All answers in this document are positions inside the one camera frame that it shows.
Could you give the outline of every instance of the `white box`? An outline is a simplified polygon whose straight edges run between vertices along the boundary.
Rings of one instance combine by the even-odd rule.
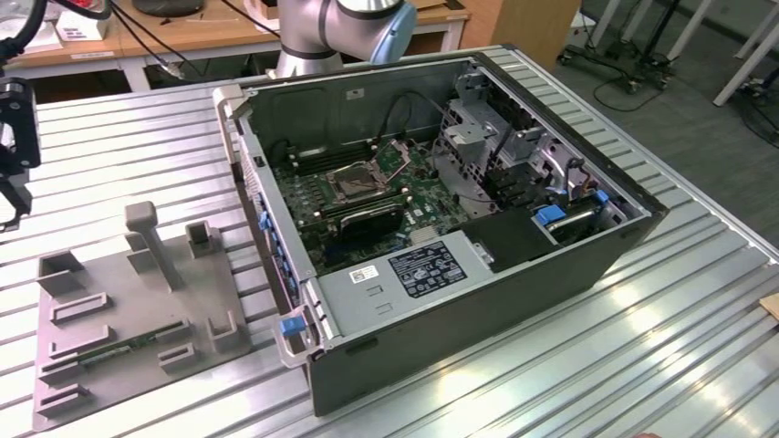
[[[574,22],[571,22],[571,29],[568,30],[568,38],[564,41],[566,45],[584,48],[588,31],[595,32],[595,22],[580,12],[576,12]]]
[[[91,20],[75,12],[63,11],[58,34],[63,41],[99,41],[106,36],[108,20]]]

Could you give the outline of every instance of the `gray floor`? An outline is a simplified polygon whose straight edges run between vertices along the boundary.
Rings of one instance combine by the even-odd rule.
[[[584,0],[584,10],[599,16],[606,3],[607,0]],[[612,26],[619,27],[632,4],[631,0],[623,1]],[[635,39],[639,47],[643,47],[662,9],[663,6],[655,4],[650,10]],[[659,44],[660,53],[667,53],[687,22],[686,16],[675,15]],[[579,59],[566,67],[558,66],[554,76],[774,246],[779,246],[779,196],[775,194],[779,150],[746,128],[733,105],[718,108],[711,103],[741,66],[741,61],[733,58],[739,46],[739,42],[703,26],[675,62],[678,77],[670,88],[631,113],[606,108],[592,98],[592,89],[618,75],[614,70]],[[774,67],[779,67],[779,63],[765,60],[757,75],[763,76]],[[599,96],[610,105],[630,108],[656,92],[646,88],[630,96],[608,86]],[[779,120],[779,110],[773,109],[773,115]]]

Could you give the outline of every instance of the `slotted metal table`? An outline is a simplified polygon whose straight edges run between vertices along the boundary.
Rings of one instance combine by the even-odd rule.
[[[758,300],[777,250],[518,51],[483,51],[672,209],[595,287],[316,418],[279,361],[276,312],[220,145],[215,86],[42,105],[35,214],[0,235],[0,435],[32,434],[36,257],[126,249],[122,209],[154,201],[163,238],[222,229],[254,351],[50,436],[664,437],[779,433],[779,334]]]

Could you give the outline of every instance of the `wheel caster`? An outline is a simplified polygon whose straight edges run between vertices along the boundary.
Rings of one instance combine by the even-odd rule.
[[[628,94],[638,93],[638,90],[642,88],[642,84],[635,81],[628,81]]]
[[[563,52],[562,55],[558,56],[558,61],[560,62],[562,66],[567,66],[571,64],[571,59],[574,59],[574,55],[567,50]]]

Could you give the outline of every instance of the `white table leg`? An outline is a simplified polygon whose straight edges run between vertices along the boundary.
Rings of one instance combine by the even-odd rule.
[[[746,40],[746,43],[742,46],[742,49],[739,50],[739,53],[735,54],[737,58],[745,59],[746,54],[750,52],[758,41],[766,36],[766,32],[769,31],[771,26],[775,26],[777,16],[779,16],[779,3],[777,3],[777,6],[773,8],[771,12],[761,22],[758,29],[755,30],[755,32],[753,32],[753,35],[750,36],[750,39]]]
[[[709,13],[709,8],[714,4],[714,2],[715,0],[703,0],[701,5],[698,6],[695,15],[690,19],[690,22],[687,23],[687,26],[682,31],[682,35],[679,36],[679,39],[676,40],[674,47],[671,47],[671,51],[668,52],[667,57],[672,62],[679,57],[679,54],[682,53],[682,50],[685,50],[685,47],[687,46],[690,39],[693,38],[695,31],[698,30],[698,27],[702,25],[703,18],[706,17],[706,14]]]
[[[742,68],[739,68],[738,73],[730,80],[729,85],[726,85],[726,88],[722,89],[719,96],[717,96],[715,105],[722,107],[725,103],[729,101],[735,90],[742,86],[742,84],[745,84],[746,78],[750,76],[750,73],[753,73],[753,70],[758,66],[759,61],[763,60],[763,58],[769,54],[769,51],[774,48],[778,42],[779,42],[779,26],[775,26],[774,30],[771,31],[769,36],[766,36],[766,39],[761,43],[758,50],[755,50],[755,53],[745,62]]]
[[[151,90],[147,73],[144,72],[146,66],[147,61],[144,57],[126,57],[119,60],[119,68],[124,72],[124,78],[127,78],[127,82],[131,84],[132,92]]]
[[[456,20],[447,26],[447,32],[443,36],[443,41],[440,43],[440,51],[451,52],[460,48],[460,39],[463,38],[463,28],[466,27],[466,21]]]
[[[647,16],[648,7],[652,6],[654,0],[642,0],[642,4],[635,9],[635,14],[632,14],[631,23],[624,29],[624,34],[622,34],[622,41],[631,41],[635,36],[635,31],[638,30],[644,17]]]
[[[600,39],[604,37],[606,30],[608,29],[608,24],[614,18],[614,14],[618,11],[619,3],[622,0],[610,0],[608,5],[606,5],[604,15],[600,17],[595,31],[592,32],[592,45],[598,47],[600,44]]]

